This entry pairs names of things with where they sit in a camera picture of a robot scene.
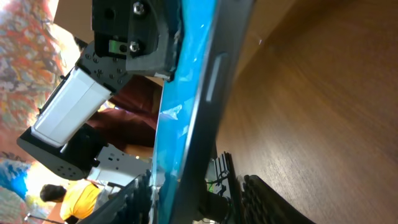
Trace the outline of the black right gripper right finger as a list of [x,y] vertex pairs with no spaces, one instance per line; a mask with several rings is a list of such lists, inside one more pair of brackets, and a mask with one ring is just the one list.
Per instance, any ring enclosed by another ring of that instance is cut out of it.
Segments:
[[249,224],[315,224],[257,175],[243,177],[242,205]]

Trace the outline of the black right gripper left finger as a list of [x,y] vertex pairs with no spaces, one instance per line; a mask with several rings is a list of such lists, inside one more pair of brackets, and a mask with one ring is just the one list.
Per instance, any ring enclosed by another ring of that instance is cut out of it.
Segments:
[[148,224],[152,206],[151,171],[138,175],[115,197],[107,201],[81,224]]

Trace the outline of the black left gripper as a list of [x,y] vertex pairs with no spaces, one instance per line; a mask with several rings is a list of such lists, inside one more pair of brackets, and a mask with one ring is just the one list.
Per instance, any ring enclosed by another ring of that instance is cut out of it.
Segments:
[[126,58],[128,74],[172,81],[182,44],[179,0],[93,0],[99,57]]

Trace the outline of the smartphone with cyan screen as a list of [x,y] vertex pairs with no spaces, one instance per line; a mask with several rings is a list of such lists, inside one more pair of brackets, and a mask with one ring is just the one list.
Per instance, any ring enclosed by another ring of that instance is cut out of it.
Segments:
[[185,35],[163,88],[155,138],[152,223],[191,223],[254,3],[184,0]]

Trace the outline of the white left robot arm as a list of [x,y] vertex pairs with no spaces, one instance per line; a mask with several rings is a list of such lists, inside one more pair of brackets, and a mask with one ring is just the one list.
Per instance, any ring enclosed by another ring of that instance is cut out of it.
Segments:
[[93,1],[91,27],[94,39],[17,144],[61,178],[125,186],[151,165],[116,149],[88,120],[135,76],[174,78],[183,40],[182,4]]

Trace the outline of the person in yellow shirt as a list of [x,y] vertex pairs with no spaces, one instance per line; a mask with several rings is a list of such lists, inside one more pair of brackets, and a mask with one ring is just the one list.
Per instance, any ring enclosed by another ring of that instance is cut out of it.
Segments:
[[60,218],[67,224],[89,217],[109,200],[105,189],[85,179],[72,182],[67,188],[46,184],[40,198],[43,202],[61,203]]

